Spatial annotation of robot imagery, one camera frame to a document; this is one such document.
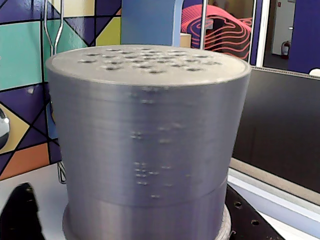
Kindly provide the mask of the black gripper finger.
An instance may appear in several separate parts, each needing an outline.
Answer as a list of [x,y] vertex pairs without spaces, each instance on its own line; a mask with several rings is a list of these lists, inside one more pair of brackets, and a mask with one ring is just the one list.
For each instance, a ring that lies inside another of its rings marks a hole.
[[0,238],[2,240],[44,240],[38,211],[32,185],[25,182],[16,186],[0,214]]
[[230,185],[225,205],[231,219],[230,240],[284,240],[284,238]]

